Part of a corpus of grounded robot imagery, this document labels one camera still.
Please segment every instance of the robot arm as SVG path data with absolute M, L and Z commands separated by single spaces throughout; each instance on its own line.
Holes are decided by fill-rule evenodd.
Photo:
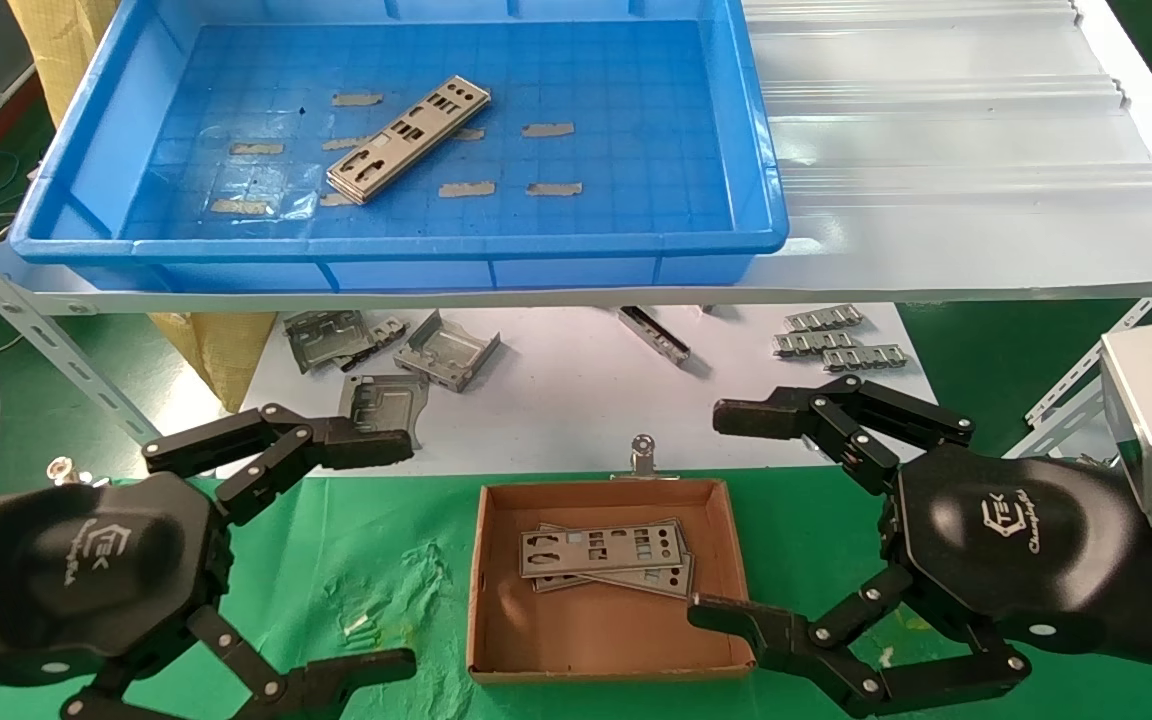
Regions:
M 765 401 L 719 401 L 725 434 L 806 438 L 884 497 L 887 568 L 816 621 L 698 594 L 692 626 L 746 639 L 764 669 L 799 675 L 851 717 L 1007 694 L 1030 673 L 1009 641 L 1152 664 L 1152 528 L 1115 470 L 967 448 L 973 423 L 846 377 Z M 901 465 L 870 429 L 923 448 Z M 847 646 L 905 602 L 971 655 L 874 670 Z
M 94 674 L 65 720 L 177 720 L 122 697 L 200 641 L 251 691 L 238 720 L 334 720 L 353 691 L 410 679 L 410 650 L 339 657 L 278 673 L 221 617 L 232 525 L 256 518 L 316 465 L 388 465 L 412 455 L 406 430 L 361 433 L 344 418 L 280 406 L 233 415 L 143 448 L 129 486 L 66 484 L 0 497 L 0 685 Z M 256 455 L 215 490 L 184 478 Z

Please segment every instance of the blue plastic tray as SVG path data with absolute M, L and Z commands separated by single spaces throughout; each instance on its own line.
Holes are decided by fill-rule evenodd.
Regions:
M 452 74 L 492 92 L 483 141 L 321 205 L 347 151 L 324 143 Z M 333 105 L 356 92 L 382 101 Z M 477 181 L 495 192 L 439 197 Z M 738 0 L 124 0 L 22 218 L 24 259 L 143 291 L 727 285 L 788 232 Z

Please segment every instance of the green tablecloth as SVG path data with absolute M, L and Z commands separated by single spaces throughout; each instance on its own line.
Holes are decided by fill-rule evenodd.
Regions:
M 833 468 L 692 473 L 732 485 L 750 596 L 809 615 L 826 611 L 881 564 L 878 501 Z M 545 479 L 588 479 L 584 477 Z M 799 679 L 760 673 L 740 682 L 477 687 L 465 674 L 467 575 L 483 483 L 525 477 L 308 479 L 247 528 L 221 612 L 279 669 L 371 647 L 412 647 L 419 674 L 365 688 L 346 711 L 364 719 L 668 717 L 846 717 Z M 856 644 L 869 661 L 893 664 L 965 652 L 909 611 Z M 911 714 L 1016 720 L 1033 717 L 1152 717 L 1152 667 L 1026 649 L 1034 675 L 1003 700 Z M 81 682 L 0 688 L 0 720 L 54 720 Z M 202 647 L 129 702 L 192 720 L 229 717 L 247 691 Z

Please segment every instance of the green floor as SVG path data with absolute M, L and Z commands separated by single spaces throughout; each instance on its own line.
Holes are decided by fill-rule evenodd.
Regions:
M 1116 0 L 1116 12 L 1152 65 L 1152 0 Z M 3 150 L 37 158 L 50 141 L 46 114 L 38 108 L 5 142 Z M 1 188 L 0 200 L 20 192 L 18 181 Z M 992 302 L 919 304 L 900 308 L 919 361 L 943 406 L 978 423 L 977 450 L 1001 454 L 1025 433 L 1021 416 L 1130 305 L 1124 301 Z M 165 410 L 164 388 L 173 402 L 191 397 L 212 406 L 192 370 L 143 316 L 97 316 L 61 320 L 97 365 L 151 416 Z M 0 319 L 0 346 L 15 336 Z M 0 429 L 0 492 L 40 486 L 41 470 L 58 455 L 109 475 L 141 473 L 137 448 L 100 410 L 88 403 L 31 346 L 0 354 L 3 415 Z M 189 406 L 177 409 L 188 414 Z M 732 480 L 733 502 L 746 547 L 750 592 L 756 600 L 786 602 L 818 612 L 874 569 L 870 498 L 836 470 L 742 470 Z M 314 480 L 287 497 L 238 532 L 234 592 L 225 604 L 238 629 L 279 665 L 314 655 L 361 650 L 342 642 L 344 612 L 380 602 L 380 635 L 402 626 L 424 659 L 422 674 L 406 685 L 364 692 L 347 719 L 389 717 L 842 717 L 796 679 L 756 674 L 744 683 L 700 685 L 621 685 L 600 688 L 498 688 L 483 691 L 461 673 L 467 553 L 476 486 L 517 478 L 420 479 L 327 483 Z M 828 541 L 819 541 L 827 537 Z M 781 553 L 752 547 L 783 548 Z M 297 552 L 312 559 L 296 570 Z M 385 574 L 378 558 L 410 559 L 435 569 L 433 594 L 408 616 L 402 602 L 348 594 L 392 589 L 419 600 L 411 589 Z M 264 585 L 278 578 L 274 592 Z M 916 619 L 884 623 L 874 646 L 893 646 L 896 662 L 945 650 Z M 1030 652 L 1037 673 L 1005 702 L 920 717 L 1152 717 L 1152 669 L 1108 659 L 1068 659 Z M 55 706 L 74 684 L 40 691 L 0 691 L 0 717 L 22 720 L 55 717 Z M 227 717 L 242 692 L 223 679 L 215 662 L 191 652 L 132 699 L 187 717 Z

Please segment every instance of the brown cardboard tray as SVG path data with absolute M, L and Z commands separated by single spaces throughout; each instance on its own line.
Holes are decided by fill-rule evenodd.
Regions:
M 700 680 L 745 675 L 740 638 L 692 628 L 680 598 L 602 583 L 532 592 L 518 577 L 520 533 L 539 523 L 600 528 L 679 518 L 695 555 L 692 592 L 748 600 L 722 480 L 487 486 L 479 500 L 467 665 L 479 683 Z

